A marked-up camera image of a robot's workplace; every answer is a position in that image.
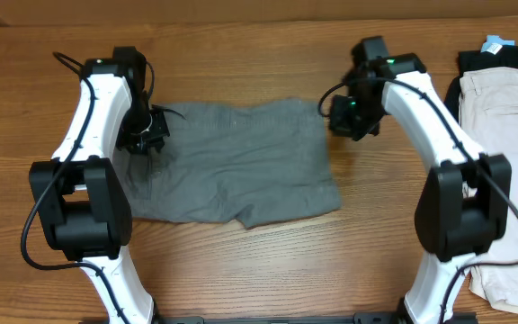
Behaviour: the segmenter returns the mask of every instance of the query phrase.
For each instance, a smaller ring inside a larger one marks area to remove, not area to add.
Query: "white pants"
[[[518,69],[466,72],[460,86],[461,127],[489,155],[505,154],[513,169],[510,196],[518,207]],[[481,259],[518,259],[518,221],[510,211],[505,236]],[[470,290],[489,300],[495,309],[518,313],[518,266],[475,268]]]

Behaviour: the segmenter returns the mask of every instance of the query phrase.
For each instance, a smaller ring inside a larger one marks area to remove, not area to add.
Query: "blue object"
[[[483,43],[483,47],[481,47],[481,52],[486,51],[491,46],[491,44],[494,43],[514,46],[514,40],[504,40],[500,38],[498,35],[487,35],[487,41]]]

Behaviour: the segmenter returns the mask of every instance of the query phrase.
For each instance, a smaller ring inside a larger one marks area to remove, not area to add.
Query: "black cable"
[[[54,52],[53,56],[61,62],[61,64],[68,67],[70,70],[75,72],[78,76],[80,76],[79,71],[73,67],[71,64],[67,63],[68,61],[82,67],[81,63],[75,61],[74,59],[68,57],[65,54]],[[27,220],[25,221],[25,225],[23,226],[22,231],[22,239],[21,239],[21,251],[22,256],[25,262],[38,269],[38,270],[44,270],[44,271],[51,271],[51,270],[62,270],[62,269],[71,269],[71,268],[80,268],[80,267],[86,267],[89,269],[92,269],[95,271],[96,275],[101,277],[101,280],[103,281],[103,284],[105,285],[105,289],[107,290],[107,293],[109,294],[110,299],[112,300],[113,306],[115,310],[117,311],[117,315],[121,317],[123,322],[125,324],[130,324],[130,322],[127,320],[127,317],[125,314],[123,314],[123,310],[121,309],[120,305],[117,303],[117,299],[115,298],[115,294],[113,293],[113,289],[111,285],[109,284],[109,281],[107,280],[107,277],[105,276],[105,273],[103,270],[98,267],[97,265],[85,263],[85,262],[77,262],[77,263],[69,263],[64,265],[40,265],[37,262],[33,261],[31,257],[29,256],[29,252],[27,251],[27,236],[29,234],[29,228],[31,227],[31,224],[33,223],[33,220],[35,219],[35,215],[37,214],[37,211],[39,210],[41,203],[43,200],[47,197],[49,194],[49,190],[56,185],[59,178],[63,175],[65,170],[67,169],[69,163],[73,159],[73,156],[76,154],[77,150],[79,149],[79,145],[81,144],[81,141],[83,140],[83,137],[85,135],[85,131],[87,130],[87,126],[89,125],[89,121],[91,120],[91,116],[93,115],[94,106],[95,106],[95,91],[93,86],[91,85],[91,82],[87,78],[82,78],[82,80],[85,82],[87,87],[89,87],[89,110],[87,111],[87,115],[85,116],[85,120],[83,122],[83,125],[81,127],[81,130],[79,131],[79,135],[77,135],[76,140],[73,142],[73,148],[67,155],[65,161],[61,164],[58,171],[55,173],[55,175],[51,178],[51,181],[49,181],[47,187],[45,187],[45,190],[43,190],[43,193],[41,194],[40,198],[37,200],[37,202],[33,205],[33,208],[31,208],[31,211],[29,213],[29,216],[27,217]]]
[[[151,95],[153,94],[153,88],[155,87],[155,70],[153,69],[153,66],[151,63],[147,62],[147,66],[151,70],[151,85],[149,86],[149,91],[147,91],[147,100],[151,100]]]
[[[467,152],[467,150],[463,146],[463,143],[457,138],[457,135],[455,135],[455,133],[452,131],[451,126],[449,125],[449,123],[447,122],[447,120],[443,116],[442,112],[437,107],[437,105],[433,102],[433,100],[427,95],[427,93],[422,92],[421,90],[415,88],[414,86],[412,86],[412,85],[410,85],[408,83],[399,81],[399,80],[394,80],[394,79],[390,79],[390,78],[386,78],[386,77],[355,78],[355,79],[349,80],[348,82],[342,82],[342,83],[340,83],[338,85],[335,85],[331,89],[329,89],[325,94],[323,94],[323,96],[321,97],[321,100],[319,100],[319,105],[318,105],[319,114],[321,114],[321,116],[323,116],[323,117],[328,117],[329,116],[328,114],[324,114],[323,113],[323,107],[322,106],[323,106],[323,102],[325,101],[325,99],[330,94],[332,94],[335,90],[337,90],[337,89],[339,89],[339,88],[341,88],[343,86],[352,86],[352,85],[355,85],[355,84],[361,83],[361,82],[375,82],[375,81],[390,82],[390,83],[395,84],[395,85],[403,86],[404,88],[407,88],[407,89],[413,91],[414,93],[418,94],[421,97],[421,99],[424,99],[431,106],[431,108],[433,108],[435,114],[441,120],[441,123],[442,123],[443,127],[449,133],[449,136],[451,137],[453,143],[455,144],[457,149],[460,151],[460,153],[467,159],[467,162],[469,164],[471,164],[472,166],[476,166],[478,174],[481,175],[483,177],[483,179],[489,184],[489,186],[499,195],[499,197],[501,197],[501,199],[504,200],[507,203],[507,205],[509,206],[509,209],[511,209],[511,211],[514,214],[514,216],[518,220],[518,209],[517,209],[517,207],[513,204],[513,202],[509,199],[509,197],[507,197],[507,195],[503,192],[503,190],[501,190],[501,188],[496,184],[496,182],[493,181],[493,179],[489,176],[487,171],[485,171],[482,167],[478,166],[475,163],[473,158],[470,156],[470,154]],[[463,274],[463,272],[465,270],[467,270],[467,269],[469,269],[469,268],[471,268],[473,266],[518,266],[518,260],[517,261],[513,261],[513,262],[505,262],[505,263],[500,263],[500,262],[477,262],[477,263],[474,263],[474,264],[463,265],[460,268],[458,268],[457,272],[452,277],[451,282],[447,286],[447,290],[446,290],[446,292],[444,294],[444,297],[443,297],[443,300],[442,300],[442,305],[441,305],[441,314],[440,314],[440,317],[439,317],[439,324],[443,324],[443,321],[444,321],[444,318],[445,318],[445,312],[447,311],[447,309],[446,309],[447,306],[446,305],[447,305],[447,302],[449,301],[449,298],[451,296],[451,291],[453,289],[453,286],[455,285],[455,283],[457,283],[457,280],[459,280],[459,277],[461,276],[461,274]]]

